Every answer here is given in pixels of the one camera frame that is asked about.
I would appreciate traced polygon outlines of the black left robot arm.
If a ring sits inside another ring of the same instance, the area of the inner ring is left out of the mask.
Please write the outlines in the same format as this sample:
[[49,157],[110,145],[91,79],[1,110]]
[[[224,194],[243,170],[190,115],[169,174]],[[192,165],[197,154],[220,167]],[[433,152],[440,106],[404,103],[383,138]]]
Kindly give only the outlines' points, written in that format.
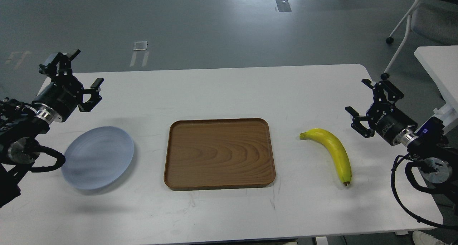
[[1,100],[1,206],[20,196],[19,182],[27,173],[54,171],[66,162],[62,153],[39,144],[36,137],[46,134],[53,122],[65,122],[76,108],[90,112],[102,100],[103,78],[85,89],[73,74],[72,61],[80,52],[53,53],[39,65],[39,73],[49,77],[50,83],[31,103]]

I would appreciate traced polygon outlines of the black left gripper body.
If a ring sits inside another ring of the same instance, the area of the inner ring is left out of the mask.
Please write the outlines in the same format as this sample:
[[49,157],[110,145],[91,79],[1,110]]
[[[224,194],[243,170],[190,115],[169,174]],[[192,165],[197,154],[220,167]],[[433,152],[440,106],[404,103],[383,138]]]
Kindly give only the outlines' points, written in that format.
[[59,115],[59,122],[65,122],[82,103],[83,85],[73,75],[56,77],[32,101],[34,108],[47,106]]

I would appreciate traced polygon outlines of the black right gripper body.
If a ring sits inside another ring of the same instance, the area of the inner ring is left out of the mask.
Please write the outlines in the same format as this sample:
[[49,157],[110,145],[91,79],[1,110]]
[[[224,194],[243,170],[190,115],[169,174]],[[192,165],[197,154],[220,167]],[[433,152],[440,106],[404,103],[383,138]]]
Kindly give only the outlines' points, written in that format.
[[399,144],[397,136],[405,129],[416,130],[418,124],[390,102],[374,102],[368,111],[369,127],[388,144]]

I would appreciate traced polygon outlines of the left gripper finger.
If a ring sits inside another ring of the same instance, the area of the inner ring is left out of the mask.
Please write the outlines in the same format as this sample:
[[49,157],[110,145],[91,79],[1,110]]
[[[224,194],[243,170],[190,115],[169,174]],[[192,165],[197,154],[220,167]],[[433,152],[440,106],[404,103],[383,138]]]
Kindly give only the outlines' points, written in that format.
[[[90,112],[92,111],[98,103],[102,100],[101,95],[101,85],[104,82],[104,78],[97,78],[89,89],[82,89],[80,92],[81,99],[78,103],[78,109],[80,112]],[[84,100],[84,96],[89,95],[87,101]]]
[[81,53],[77,49],[74,53],[52,53],[43,64],[39,65],[39,73],[49,77],[53,82],[69,80],[73,77],[72,61]]

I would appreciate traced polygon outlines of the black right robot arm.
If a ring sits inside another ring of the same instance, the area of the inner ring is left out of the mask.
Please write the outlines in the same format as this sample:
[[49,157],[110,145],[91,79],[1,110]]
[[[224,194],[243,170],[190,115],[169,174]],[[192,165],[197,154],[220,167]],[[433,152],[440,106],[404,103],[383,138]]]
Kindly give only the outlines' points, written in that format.
[[396,107],[404,94],[389,80],[363,79],[362,83],[372,90],[373,103],[365,115],[351,106],[345,108],[353,118],[351,127],[365,138],[377,133],[391,146],[405,146],[411,158],[405,168],[411,185],[427,194],[444,195],[457,214],[457,149],[449,146],[442,120],[432,117],[419,127]]

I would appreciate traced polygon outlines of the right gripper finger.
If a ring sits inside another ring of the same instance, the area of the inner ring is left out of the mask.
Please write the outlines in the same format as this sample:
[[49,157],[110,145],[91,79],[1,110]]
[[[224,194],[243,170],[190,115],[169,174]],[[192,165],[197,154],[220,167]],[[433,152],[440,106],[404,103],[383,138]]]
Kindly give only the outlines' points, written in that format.
[[361,82],[372,90],[372,106],[394,106],[398,100],[404,98],[404,93],[389,80],[381,80],[374,84],[372,84],[373,81],[370,79],[363,79]]
[[361,124],[362,121],[369,121],[369,117],[366,115],[360,115],[354,108],[351,106],[346,106],[345,111],[347,111],[352,116],[352,123],[350,124],[351,128],[354,129],[364,138],[373,137],[375,131],[371,128],[366,128]]

